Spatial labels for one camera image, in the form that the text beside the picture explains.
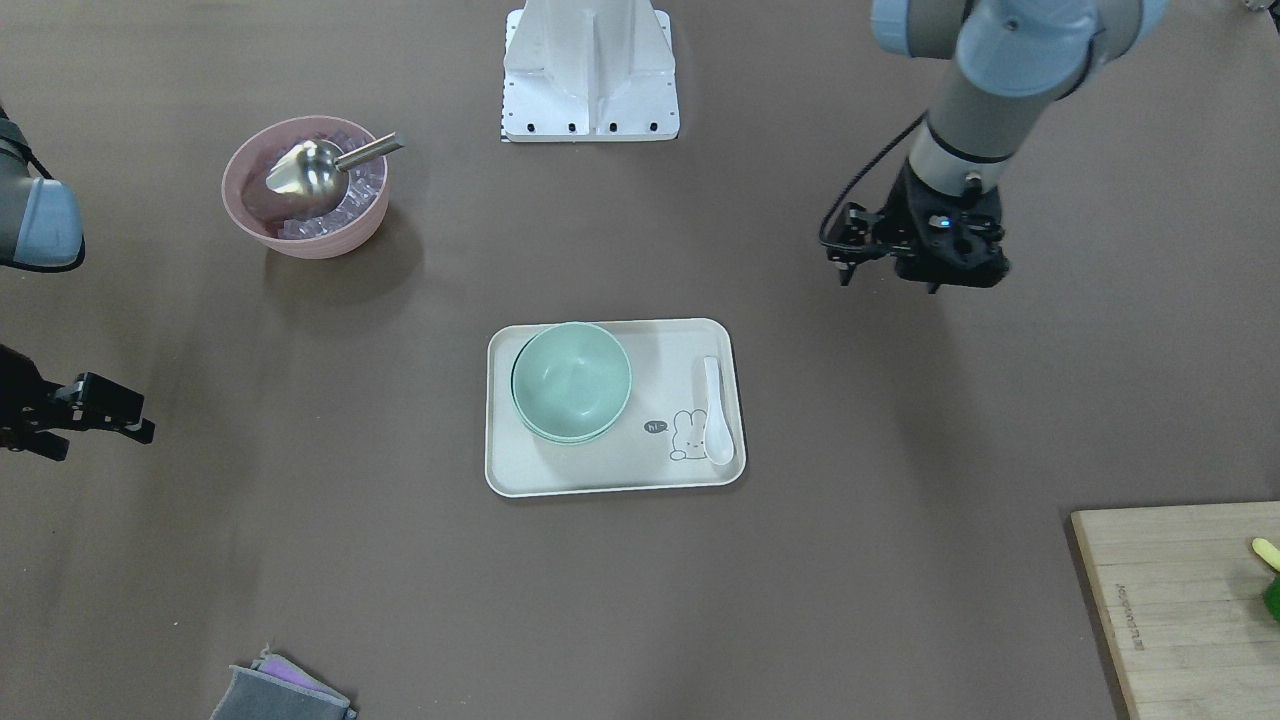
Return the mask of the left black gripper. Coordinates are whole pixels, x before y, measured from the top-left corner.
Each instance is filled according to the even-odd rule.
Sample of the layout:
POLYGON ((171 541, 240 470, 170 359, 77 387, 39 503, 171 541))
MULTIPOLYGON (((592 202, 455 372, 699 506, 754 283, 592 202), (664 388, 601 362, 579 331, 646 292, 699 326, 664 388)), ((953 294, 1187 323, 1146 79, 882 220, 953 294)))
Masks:
POLYGON ((892 258, 899 278, 929 291, 945 284, 991 288, 1011 270, 1004 237, 998 190, 964 179, 959 196, 941 193, 909 164, 878 211, 846 202, 822 222, 822 246, 840 265, 842 284, 860 265, 892 258))

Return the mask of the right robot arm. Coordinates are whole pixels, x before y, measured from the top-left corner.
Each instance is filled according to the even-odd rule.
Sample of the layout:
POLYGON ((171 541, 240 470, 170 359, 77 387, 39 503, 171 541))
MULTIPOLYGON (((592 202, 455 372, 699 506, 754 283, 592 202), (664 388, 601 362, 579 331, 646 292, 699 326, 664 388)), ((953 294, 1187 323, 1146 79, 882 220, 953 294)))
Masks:
MULTIPOLYGON (((86 258, 74 192, 37 159, 20 127, 1 114, 1 261, 33 273, 63 273, 86 258)), ((86 372, 69 384, 44 378, 33 360, 1 347, 1 445, 60 462, 69 441, 60 430, 108 430, 141 445, 154 442, 145 397, 86 372)))

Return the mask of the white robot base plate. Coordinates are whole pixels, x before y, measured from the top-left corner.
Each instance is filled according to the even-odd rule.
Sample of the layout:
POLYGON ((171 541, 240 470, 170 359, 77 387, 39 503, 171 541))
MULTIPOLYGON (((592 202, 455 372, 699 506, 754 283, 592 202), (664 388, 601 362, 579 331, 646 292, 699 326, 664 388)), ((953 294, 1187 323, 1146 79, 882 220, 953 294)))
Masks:
POLYGON ((503 141, 678 137, 668 13, 649 1, 526 1, 507 14, 504 29, 503 141))

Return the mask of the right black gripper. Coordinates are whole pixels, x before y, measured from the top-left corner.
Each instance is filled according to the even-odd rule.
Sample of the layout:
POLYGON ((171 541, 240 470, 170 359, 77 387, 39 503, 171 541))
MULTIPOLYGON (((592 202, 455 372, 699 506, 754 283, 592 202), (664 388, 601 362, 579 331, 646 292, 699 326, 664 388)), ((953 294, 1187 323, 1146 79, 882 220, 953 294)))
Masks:
POLYGON ((156 425, 143 418, 145 397, 92 372, 60 387, 45 380, 23 354, 1 347, 1 442, 14 452, 52 461, 67 457, 69 441, 50 433, 76 419, 77 430, 109 430, 141 445, 154 442, 156 425))

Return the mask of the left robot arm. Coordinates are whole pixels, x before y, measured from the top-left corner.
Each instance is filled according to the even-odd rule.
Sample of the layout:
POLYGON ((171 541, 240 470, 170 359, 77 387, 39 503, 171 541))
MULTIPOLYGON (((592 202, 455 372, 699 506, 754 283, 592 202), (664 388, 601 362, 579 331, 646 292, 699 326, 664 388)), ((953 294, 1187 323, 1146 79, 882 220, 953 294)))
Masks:
POLYGON ((1038 119, 1161 22, 1164 1, 876 1, 883 50, 950 61, 934 101, 900 135, 911 147, 884 204, 840 193, 818 240, 849 284, 884 258, 936 292, 1010 273, 998 183, 1038 119))

